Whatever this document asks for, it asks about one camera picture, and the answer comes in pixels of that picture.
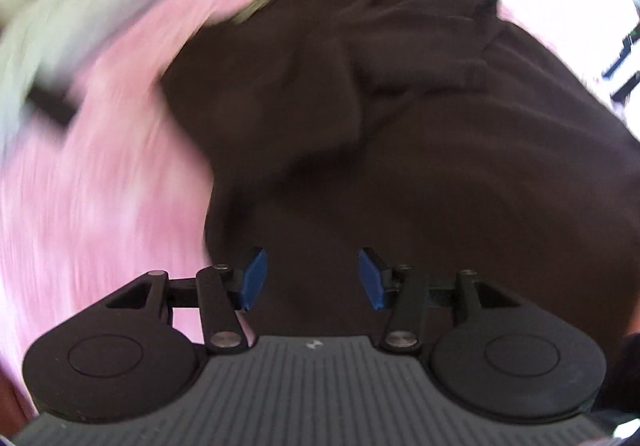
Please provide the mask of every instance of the dark blue object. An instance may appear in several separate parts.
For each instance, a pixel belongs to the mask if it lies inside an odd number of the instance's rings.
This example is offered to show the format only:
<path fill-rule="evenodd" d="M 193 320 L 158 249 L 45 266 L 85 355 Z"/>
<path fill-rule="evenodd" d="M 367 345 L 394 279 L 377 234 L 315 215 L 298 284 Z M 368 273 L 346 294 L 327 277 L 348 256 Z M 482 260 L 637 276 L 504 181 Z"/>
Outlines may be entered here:
<path fill-rule="evenodd" d="M 382 285 L 380 269 L 373 263 L 365 249 L 358 253 L 358 274 L 360 282 L 376 311 L 385 307 L 385 289 Z"/>
<path fill-rule="evenodd" d="M 249 266 L 244 270 L 242 289 L 240 291 L 242 310 L 248 311 L 254 306 L 266 278 L 267 252 L 264 249 L 260 249 Z"/>

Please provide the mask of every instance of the pink surface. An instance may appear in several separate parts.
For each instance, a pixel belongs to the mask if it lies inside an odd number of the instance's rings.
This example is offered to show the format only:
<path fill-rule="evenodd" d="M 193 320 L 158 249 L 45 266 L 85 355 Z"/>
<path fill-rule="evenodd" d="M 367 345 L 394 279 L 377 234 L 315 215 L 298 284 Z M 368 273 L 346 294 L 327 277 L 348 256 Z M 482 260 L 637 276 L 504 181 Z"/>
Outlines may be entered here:
<path fill-rule="evenodd" d="M 250 1 L 158 4 L 77 77 L 82 108 L 66 140 L 35 121 L 3 167 L 0 350 L 17 379 L 29 344 L 65 318 L 147 270 L 183 277 L 207 264 L 202 226 L 212 177 L 172 124 L 156 77 L 209 15 L 223 18 Z M 616 0 L 503 3 L 503 16 L 585 80 L 635 24 Z M 585 28 L 597 32 L 588 42 Z M 202 339 L 193 316 L 178 313 L 175 326 Z"/>

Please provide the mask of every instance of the metal screw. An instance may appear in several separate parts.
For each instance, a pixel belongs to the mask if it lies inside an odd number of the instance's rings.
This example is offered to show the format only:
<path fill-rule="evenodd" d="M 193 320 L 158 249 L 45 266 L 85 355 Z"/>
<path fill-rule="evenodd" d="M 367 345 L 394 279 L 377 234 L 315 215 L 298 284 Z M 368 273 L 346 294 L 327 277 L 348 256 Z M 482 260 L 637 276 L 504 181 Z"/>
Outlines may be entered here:
<path fill-rule="evenodd" d="M 386 335 L 385 341 L 395 349 L 408 349 L 418 342 L 418 337 L 409 331 L 393 331 Z"/>
<path fill-rule="evenodd" d="M 232 349 L 242 343 L 242 338 L 235 332 L 216 332 L 211 338 L 211 344 L 220 349 Z"/>

